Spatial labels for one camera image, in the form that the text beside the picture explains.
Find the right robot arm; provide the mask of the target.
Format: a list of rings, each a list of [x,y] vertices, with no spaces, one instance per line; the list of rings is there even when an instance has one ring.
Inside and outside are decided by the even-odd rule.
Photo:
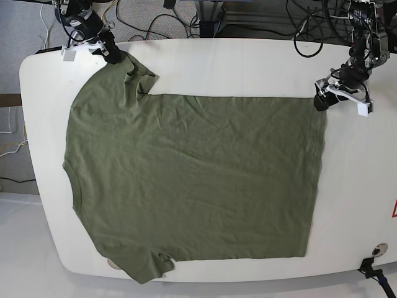
[[[74,61],[78,51],[85,50],[100,55],[107,63],[117,64],[122,54],[111,32],[113,22],[106,22],[99,16],[92,1],[53,1],[55,15],[68,36],[62,46],[63,61]]]

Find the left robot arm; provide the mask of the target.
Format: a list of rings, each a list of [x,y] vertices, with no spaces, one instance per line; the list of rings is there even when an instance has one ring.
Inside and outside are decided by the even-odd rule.
[[[367,81],[374,68],[396,53],[396,1],[351,1],[346,14],[352,26],[349,59],[315,82],[314,106],[322,112],[350,100],[366,117],[373,112]]]

